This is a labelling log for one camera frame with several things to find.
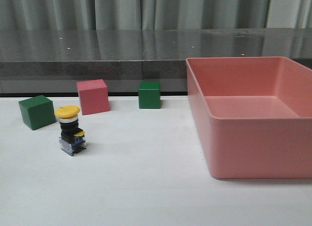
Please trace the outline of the yellow push button switch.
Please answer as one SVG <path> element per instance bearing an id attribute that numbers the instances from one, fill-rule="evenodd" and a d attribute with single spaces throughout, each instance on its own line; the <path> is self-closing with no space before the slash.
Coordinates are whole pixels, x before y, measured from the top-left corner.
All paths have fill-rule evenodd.
<path id="1" fill-rule="evenodd" d="M 61 129 L 60 147 L 70 156 L 86 149 L 85 131 L 78 127 L 79 112 L 80 108 L 76 105 L 61 106 L 55 111 Z"/>

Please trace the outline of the right green wooden cube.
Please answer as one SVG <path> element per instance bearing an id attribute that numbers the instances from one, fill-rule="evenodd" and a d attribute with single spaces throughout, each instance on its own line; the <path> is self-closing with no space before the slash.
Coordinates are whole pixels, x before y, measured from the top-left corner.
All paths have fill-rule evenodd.
<path id="1" fill-rule="evenodd" d="M 140 109 L 160 109 L 160 83 L 141 82 L 138 89 Z"/>

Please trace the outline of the green wooden cube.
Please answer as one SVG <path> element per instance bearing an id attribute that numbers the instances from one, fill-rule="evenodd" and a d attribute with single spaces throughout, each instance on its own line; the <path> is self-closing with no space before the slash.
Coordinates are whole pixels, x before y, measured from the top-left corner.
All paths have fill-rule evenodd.
<path id="1" fill-rule="evenodd" d="M 56 122 L 52 100 L 43 95 L 19 101 L 22 120 L 31 130 Z"/>
<path id="2" fill-rule="evenodd" d="M 160 109 L 160 83 L 141 82 L 138 89 L 140 109 Z"/>

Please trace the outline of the pink wooden cube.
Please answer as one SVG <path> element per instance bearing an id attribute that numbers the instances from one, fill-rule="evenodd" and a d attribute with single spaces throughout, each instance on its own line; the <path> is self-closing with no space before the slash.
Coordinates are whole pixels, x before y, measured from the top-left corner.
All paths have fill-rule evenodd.
<path id="1" fill-rule="evenodd" d="M 108 87 L 103 79 L 79 81 L 77 89 L 83 115 L 110 110 Z"/>

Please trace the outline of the pink plastic bin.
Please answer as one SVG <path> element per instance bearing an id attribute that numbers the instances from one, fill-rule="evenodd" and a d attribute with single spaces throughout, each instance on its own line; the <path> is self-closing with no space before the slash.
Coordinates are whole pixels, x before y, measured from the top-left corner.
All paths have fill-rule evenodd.
<path id="1" fill-rule="evenodd" d="M 311 178 L 312 71 L 289 58 L 188 58 L 188 98 L 215 178 Z"/>

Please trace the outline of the left green wooden cube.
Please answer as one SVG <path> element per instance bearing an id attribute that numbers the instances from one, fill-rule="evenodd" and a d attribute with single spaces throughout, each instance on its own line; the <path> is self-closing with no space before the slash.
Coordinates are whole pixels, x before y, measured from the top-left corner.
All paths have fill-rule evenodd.
<path id="1" fill-rule="evenodd" d="M 19 101 L 22 120 L 31 130 L 56 122 L 52 100 L 43 95 Z"/>

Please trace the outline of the dark grey glossy counter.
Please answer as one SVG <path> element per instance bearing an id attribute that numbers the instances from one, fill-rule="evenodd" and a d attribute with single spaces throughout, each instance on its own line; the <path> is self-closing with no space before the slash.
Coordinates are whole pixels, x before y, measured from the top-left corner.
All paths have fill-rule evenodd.
<path id="1" fill-rule="evenodd" d="M 185 94 L 189 57 L 283 56 L 312 65 L 310 28 L 221 30 L 5 30 L 0 33 L 1 96 L 75 95 L 76 83 L 103 79 L 111 95 L 142 81 Z"/>

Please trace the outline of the grey curtain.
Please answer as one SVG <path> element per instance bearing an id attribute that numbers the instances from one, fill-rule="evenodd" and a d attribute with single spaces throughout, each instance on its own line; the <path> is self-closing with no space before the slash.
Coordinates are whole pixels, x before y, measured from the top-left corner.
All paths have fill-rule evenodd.
<path id="1" fill-rule="evenodd" d="M 310 28 L 312 0 L 0 0 L 2 30 Z"/>

